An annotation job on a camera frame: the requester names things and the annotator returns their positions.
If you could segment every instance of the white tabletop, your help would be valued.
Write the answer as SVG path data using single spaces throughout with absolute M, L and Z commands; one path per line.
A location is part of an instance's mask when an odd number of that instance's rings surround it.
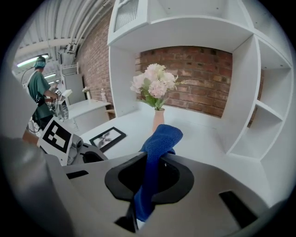
M 89 140 L 98 134 L 116 127 L 124 132 L 126 137 L 104 154 L 108 159 L 130 155 L 138 152 L 147 138 L 152 135 L 153 117 L 152 108 L 150 111 L 137 110 L 98 126 L 81 135 L 81 138 L 85 143 L 89 143 Z M 267 204 L 269 203 L 268 183 L 259 162 L 227 156 L 214 128 L 184 121 L 180 116 L 170 116 L 165 113 L 164 117 L 166 124 L 177 127 L 183 132 L 183 138 L 174 147 L 178 156 L 210 164 L 226 171 L 255 191 Z
M 68 107 L 69 109 L 69 119 L 76 118 L 84 113 L 90 112 L 95 109 L 110 105 L 111 103 L 102 102 L 99 100 L 84 100 Z

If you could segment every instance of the brick wall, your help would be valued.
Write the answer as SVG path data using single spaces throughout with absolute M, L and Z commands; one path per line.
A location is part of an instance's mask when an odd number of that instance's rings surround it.
M 92 99 L 101 100 L 101 88 L 107 101 L 113 103 L 109 78 L 109 48 L 107 46 L 109 22 L 112 10 L 93 28 L 78 51 L 76 62 L 86 87 L 90 87 Z
M 178 81 L 189 80 L 167 93 L 167 105 L 222 116 L 231 83 L 232 54 L 187 46 L 149 50 L 137 55 L 136 71 L 144 72 L 152 63 L 165 65 L 179 76 Z

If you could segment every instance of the ceiling light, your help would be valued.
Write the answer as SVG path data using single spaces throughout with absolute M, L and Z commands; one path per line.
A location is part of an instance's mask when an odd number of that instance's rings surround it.
M 19 67 L 24 66 L 24 65 L 26 65 L 26 64 L 28 64 L 28 63 L 35 62 L 35 61 L 38 59 L 38 57 L 34 57 L 34 58 L 28 59 L 28 60 L 26 60 L 26 61 L 24 61 L 24 62 L 21 62 L 21 63 L 19 63 L 19 64 L 17 65 L 17 67 L 19 68 Z M 42 57 L 44 57 L 44 58 L 48 58 L 48 55 L 45 54 L 45 55 L 42 55 Z
M 48 76 L 45 76 L 44 78 L 46 79 L 46 78 L 50 78 L 50 77 L 53 77 L 53 76 L 55 76 L 56 74 L 54 73 L 54 74 L 51 74 L 51 75 L 48 75 Z

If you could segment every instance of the man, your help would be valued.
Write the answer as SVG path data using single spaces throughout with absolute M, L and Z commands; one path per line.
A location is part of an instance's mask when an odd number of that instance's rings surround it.
M 46 63 L 45 58 L 40 56 L 35 63 L 35 72 L 29 79 L 28 89 L 30 96 L 33 100 L 38 101 L 38 107 L 33 114 L 33 120 L 38 124 L 38 126 L 44 130 L 48 122 L 53 118 L 52 113 L 49 111 L 44 96 L 49 96 L 53 99 L 58 99 L 58 95 L 52 93 L 49 88 L 50 85 L 45 80 L 42 72 L 44 70 Z

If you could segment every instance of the towel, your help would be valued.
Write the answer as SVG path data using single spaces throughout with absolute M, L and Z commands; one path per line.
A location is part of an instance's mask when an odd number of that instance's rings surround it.
M 158 193 L 159 158 L 166 153 L 175 155 L 173 147 L 182 137 L 183 133 L 178 128 L 161 124 L 142 146 L 140 151 L 147 152 L 147 162 L 143 184 L 134 196 L 138 220 L 145 222 L 152 213 L 151 199 Z

